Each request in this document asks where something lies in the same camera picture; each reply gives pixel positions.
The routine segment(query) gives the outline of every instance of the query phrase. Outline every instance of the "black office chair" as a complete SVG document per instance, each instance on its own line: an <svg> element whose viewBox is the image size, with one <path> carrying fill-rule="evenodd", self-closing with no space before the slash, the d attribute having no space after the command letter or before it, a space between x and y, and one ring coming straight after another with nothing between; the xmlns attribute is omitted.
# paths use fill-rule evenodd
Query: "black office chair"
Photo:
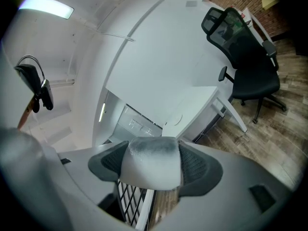
<svg viewBox="0 0 308 231"><path fill-rule="evenodd" d="M227 66L223 67L218 80L223 81L226 77L233 83L232 97L241 99L242 105L246 100L259 99L253 119L255 124L264 98L286 111L286 105L272 95L279 90L280 82L277 52L270 41L264 41L262 47L234 8L225 11L211 8L202 22L202 29L207 34L206 39L219 48L237 69L233 79L227 74Z"/></svg>

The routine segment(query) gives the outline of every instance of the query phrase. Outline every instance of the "ceiling light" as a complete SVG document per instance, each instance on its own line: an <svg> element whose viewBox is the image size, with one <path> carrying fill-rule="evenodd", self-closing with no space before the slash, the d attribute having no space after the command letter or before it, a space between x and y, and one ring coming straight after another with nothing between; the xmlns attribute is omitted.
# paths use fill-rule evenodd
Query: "ceiling light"
<svg viewBox="0 0 308 231"><path fill-rule="evenodd" d="M105 113L105 112L104 112L104 109L105 109L105 103L104 103L103 106L102 106L102 111L101 111L100 119L99 119L98 122L101 122L101 120L102 120L103 114Z"/></svg>
<svg viewBox="0 0 308 231"><path fill-rule="evenodd" d="M39 10L68 19L74 9L55 0L25 0L19 9Z"/></svg>

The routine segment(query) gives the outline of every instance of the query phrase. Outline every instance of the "wood plank flooring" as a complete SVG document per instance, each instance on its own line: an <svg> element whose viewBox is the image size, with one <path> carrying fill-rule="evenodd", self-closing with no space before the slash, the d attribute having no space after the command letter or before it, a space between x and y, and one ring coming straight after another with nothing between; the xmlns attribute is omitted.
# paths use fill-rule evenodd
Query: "wood plank flooring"
<svg viewBox="0 0 308 231"><path fill-rule="evenodd" d="M264 101L258 123L252 123L257 101L239 100L232 105L248 131L243 133L226 114L197 143L249 157L291 189L300 182L308 156L308 57L297 56L292 41L275 42L281 89L274 94L287 105L283 112ZM178 202L178 189L158 191L149 228L157 224Z"/></svg>

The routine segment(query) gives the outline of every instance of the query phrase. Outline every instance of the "chair seat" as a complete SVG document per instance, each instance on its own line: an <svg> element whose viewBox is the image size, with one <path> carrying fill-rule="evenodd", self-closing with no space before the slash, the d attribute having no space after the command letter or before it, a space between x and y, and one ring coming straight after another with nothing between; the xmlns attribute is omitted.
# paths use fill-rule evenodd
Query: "chair seat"
<svg viewBox="0 0 308 231"><path fill-rule="evenodd" d="M232 91L234 98L259 99L279 90L279 78L270 58L262 57L254 63L252 66L236 70Z"/></svg>

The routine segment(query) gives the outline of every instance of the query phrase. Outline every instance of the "white table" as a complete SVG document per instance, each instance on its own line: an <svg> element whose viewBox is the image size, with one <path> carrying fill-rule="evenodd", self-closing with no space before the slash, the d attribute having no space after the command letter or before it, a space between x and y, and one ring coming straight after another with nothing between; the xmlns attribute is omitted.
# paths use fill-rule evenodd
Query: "white table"
<svg viewBox="0 0 308 231"><path fill-rule="evenodd" d="M210 105L221 117L224 117L224 114L213 105L216 99L234 117L241 130L246 132L247 127L241 117L229 101L219 92L218 87L190 87L187 89L184 99L164 124L162 136L178 139L201 112Z"/></svg>

